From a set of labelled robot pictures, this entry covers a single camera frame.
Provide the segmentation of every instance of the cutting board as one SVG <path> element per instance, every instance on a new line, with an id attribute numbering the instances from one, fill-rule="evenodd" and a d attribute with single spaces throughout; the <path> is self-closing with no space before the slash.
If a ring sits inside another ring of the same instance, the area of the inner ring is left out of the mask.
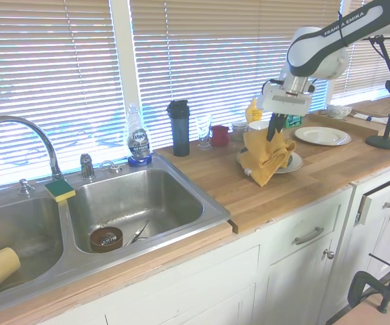
<path id="1" fill-rule="evenodd" d="M 353 109 L 351 113 L 360 113 L 374 117 L 386 117 L 386 115 L 364 112 L 355 109 Z M 320 122 L 325 124 L 326 126 L 334 127 L 335 129 L 340 129 L 344 132 L 351 132 L 362 137 L 369 137 L 371 135 L 383 135 L 386 127 L 386 125 L 380 123 L 365 121 L 352 116 L 346 116 L 342 120 L 330 118 L 326 115 L 325 111 L 314 112 L 313 114 L 309 114 L 308 117 L 312 121 Z"/>

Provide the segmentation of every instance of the white cup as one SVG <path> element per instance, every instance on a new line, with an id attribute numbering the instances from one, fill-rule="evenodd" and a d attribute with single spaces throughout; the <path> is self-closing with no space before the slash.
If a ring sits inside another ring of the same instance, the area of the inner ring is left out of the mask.
<path id="1" fill-rule="evenodd" d="M 331 118 L 343 119 L 351 113 L 352 107 L 339 106 L 339 105 L 327 105 L 327 113 Z"/>

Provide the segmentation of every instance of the open drawer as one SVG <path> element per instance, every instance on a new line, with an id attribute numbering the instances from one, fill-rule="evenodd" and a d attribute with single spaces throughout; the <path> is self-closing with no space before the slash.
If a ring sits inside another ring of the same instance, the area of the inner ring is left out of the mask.
<path id="1" fill-rule="evenodd" d="M 363 225 L 389 213 L 390 182 L 363 195 L 359 212 L 359 222 Z"/>

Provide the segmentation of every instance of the dish soap bottle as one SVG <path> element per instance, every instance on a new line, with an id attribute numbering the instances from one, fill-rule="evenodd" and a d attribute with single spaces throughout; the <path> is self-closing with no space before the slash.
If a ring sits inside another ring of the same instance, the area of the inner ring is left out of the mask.
<path id="1" fill-rule="evenodd" d="M 252 102 L 248 106 L 248 108 L 246 109 L 244 115 L 246 117 L 246 121 L 248 124 L 251 122 L 254 122 L 254 121 L 261 120 L 261 117 L 263 117 L 263 111 L 259 110 L 257 108 L 257 99 L 256 98 L 252 99 Z"/>
<path id="2" fill-rule="evenodd" d="M 127 145 L 130 149 L 128 157 L 129 166 L 138 167 L 150 164 L 152 155 L 150 153 L 150 142 L 146 128 L 143 126 L 141 115 L 135 104 L 130 104 L 127 115 Z"/>

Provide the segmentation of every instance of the window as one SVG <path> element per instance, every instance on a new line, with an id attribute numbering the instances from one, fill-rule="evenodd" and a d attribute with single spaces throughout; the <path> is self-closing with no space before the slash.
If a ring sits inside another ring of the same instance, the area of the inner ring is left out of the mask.
<path id="1" fill-rule="evenodd" d="M 124 156 L 125 108 L 108 0 L 0 0 L 0 115 L 27 118 L 60 167 Z M 0 124 L 0 184 L 50 174 L 40 139 Z"/>
<path id="2" fill-rule="evenodd" d="M 351 0 L 348 10 L 352 12 L 371 1 Z M 385 45 L 390 57 L 390 41 Z M 373 100 L 389 95 L 385 83 L 390 80 L 386 62 L 372 48 L 369 41 L 359 41 L 347 48 L 350 63 L 344 74 L 335 81 L 333 104 L 350 104 Z"/>
<path id="3" fill-rule="evenodd" d="M 241 121 L 262 84 L 278 77 L 301 26 L 334 22 L 340 0 L 130 0 L 140 102 L 154 147 L 172 144 L 165 109 L 188 99 L 191 117 Z M 326 102 L 317 81 L 312 109 Z M 196 139 L 195 123 L 190 138 Z"/>

